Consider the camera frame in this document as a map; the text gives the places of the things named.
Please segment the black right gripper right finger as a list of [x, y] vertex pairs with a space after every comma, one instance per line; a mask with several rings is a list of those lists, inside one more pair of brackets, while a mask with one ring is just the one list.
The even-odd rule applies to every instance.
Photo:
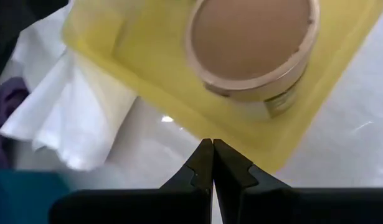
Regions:
[[220, 139], [213, 177], [224, 223], [383, 223], [383, 188], [296, 188]]

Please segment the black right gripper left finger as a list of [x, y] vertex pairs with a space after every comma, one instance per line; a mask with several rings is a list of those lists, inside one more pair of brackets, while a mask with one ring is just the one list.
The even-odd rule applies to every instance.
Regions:
[[203, 139], [156, 189], [78, 190], [56, 201], [50, 223], [210, 223], [214, 145]]

